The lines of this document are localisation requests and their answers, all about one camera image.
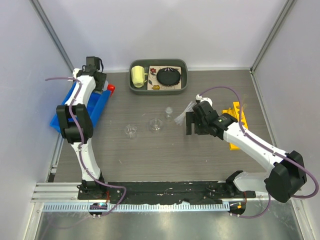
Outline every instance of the blue bin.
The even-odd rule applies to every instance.
[[[70,88],[70,91],[67,93],[61,105],[64,105],[66,101],[70,98],[75,86],[76,86],[76,83],[73,83],[72,87]],[[102,92],[102,94],[99,94],[96,92],[91,93],[86,109],[90,115],[93,128],[96,127],[97,122],[101,116],[101,113],[110,95],[111,95],[111,91],[109,90]],[[58,133],[61,133],[57,114],[55,114],[53,119],[51,120],[50,126],[53,127]]]

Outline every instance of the red object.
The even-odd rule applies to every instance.
[[[111,92],[110,96],[112,96],[112,94],[114,94],[114,91],[116,90],[116,87],[112,84],[108,84],[108,87],[106,89]]]

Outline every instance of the gray floor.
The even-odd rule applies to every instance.
[[[260,213],[267,201],[247,203],[245,215]],[[302,240],[291,202],[272,201],[256,219],[241,219],[227,212],[112,213],[101,219],[86,212],[44,212],[36,240]]]
[[[170,106],[179,115],[196,94],[213,86],[229,86],[248,95],[245,116],[248,128],[271,142],[262,110],[248,70],[190,71],[189,86],[179,95],[146,96],[130,92],[128,73],[110,73],[108,81],[116,86],[94,130],[92,145],[96,161],[107,181],[203,181],[224,180],[236,170],[264,172],[244,152],[230,151],[229,144],[212,136],[185,135],[185,126],[165,122],[161,133],[148,130],[152,118],[164,119]],[[221,112],[232,106],[236,97],[226,89],[215,89],[207,97]],[[128,139],[124,127],[136,125],[138,136]],[[65,142],[55,182],[80,182],[81,171],[71,146]]]

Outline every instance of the clear glass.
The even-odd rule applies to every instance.
[[[167,122],[171,122],[172,121],[172,119],[173,119],[173,116],[172,116],[172,113],[174,112],[174,110],[172,109],[172,107],[167,107],[166,109],[165,109],[165,120],[167,121]]]
[[[137,137],[137,127],[135,125],[127,125],[124,128],[124,132],[127,138],[134,139]]]
[[[154,118],[149,121],[149,130],[153,133],[161,132],[162,128],[164,127],[164,123],[159,118]]]

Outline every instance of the metal beam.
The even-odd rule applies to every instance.
[[[36,13],[38,14],[40,20],[42,21],[46,31],[48,32],[48,34],[50,35],[54,45],[56,46],[56,48],[58,49],[59,53],[61,54],[61,57],[63,58],[63,60],[65,61],[66,65],[68,66],[68,68],[70,69],[70,71],[72,72],[74,70],[74,66],[71,63],[71,60],[67,54],[67,52],[65,51],[62,43],[60,42],[58,35],[56,34],[54,28],[52,27],[44,9],[42,8],[41,4],[39,3],[38,0],[29,0],[31,5],[33,6],[34,10],[36,11]]]
[[[294,4],[296,3],[297,0],[287,0],[286,3],[283,6],[282,11],[280,12],[277,20],[275,21],[268,37],[266,38],[264,44],[262,45],[262,48],[256,57],[255,61],[253,62],[253,65],[251,67],[251,71],[254,73],[261,62],[262,58],[264,57],[265,53],[267,52],[270,44],[274,40],[276,34],[278,33],[280,27],[284,23],[286,17],[288,16],[289,12],[293,8]]]

